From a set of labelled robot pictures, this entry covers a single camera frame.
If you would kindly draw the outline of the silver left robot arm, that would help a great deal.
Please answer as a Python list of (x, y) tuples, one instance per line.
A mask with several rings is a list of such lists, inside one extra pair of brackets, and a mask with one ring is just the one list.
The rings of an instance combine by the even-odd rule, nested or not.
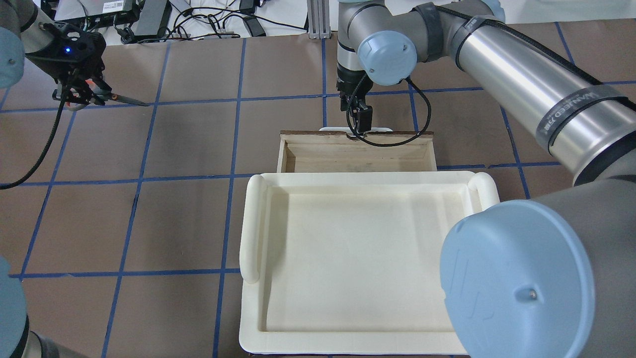
[(3, 0), (0, 15), (2, 88), (22, 79), (25, 60), (29, 60), (62, 88), (75, 89), (81, 100), (93, 97), (87, 80), (101, 91), (111, 90), (103, 75), (102, 34), (55, 22), (31, 0)]

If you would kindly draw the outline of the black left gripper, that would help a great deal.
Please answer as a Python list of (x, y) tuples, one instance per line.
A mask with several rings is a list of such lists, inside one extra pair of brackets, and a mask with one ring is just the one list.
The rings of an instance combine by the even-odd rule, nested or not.
[(87, 80), (91, 80), (100, 93), (107, 92), (104, 81), (104, 36), (88, 32), (64, 22), (39, 23), (36, 34), (50, 36), (50, 41), (27, 58), (58, 85), (58, 94), (73, 89), (79, 95), (93, 95)]

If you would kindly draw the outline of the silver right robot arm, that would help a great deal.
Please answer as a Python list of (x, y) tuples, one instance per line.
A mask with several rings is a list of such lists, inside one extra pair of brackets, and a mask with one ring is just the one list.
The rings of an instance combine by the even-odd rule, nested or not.
[(445, 308), (473, 358), (635, 356), (635, 104), (506, 24), (497, 0), (432, 2), (391, 14), (341, 0), (337, 89), (364, 140), (373, 84), (413, 83), (448, 57), (574, 176), (572, 186), (469, 215), (450, 229), (439, 272)]

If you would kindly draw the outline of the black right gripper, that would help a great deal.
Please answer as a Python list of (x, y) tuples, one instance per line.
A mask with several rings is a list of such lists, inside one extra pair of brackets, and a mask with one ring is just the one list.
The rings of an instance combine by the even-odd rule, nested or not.
[(366, 71), (354, 71), (337, 65), (336, 89), (340, 96), (340, 110), (348, 115), (348, 128), (354, 137), (363, 137), (360, 130), (372, 129), (373, 108), (366, 103), (366, 95), (373, 82)]

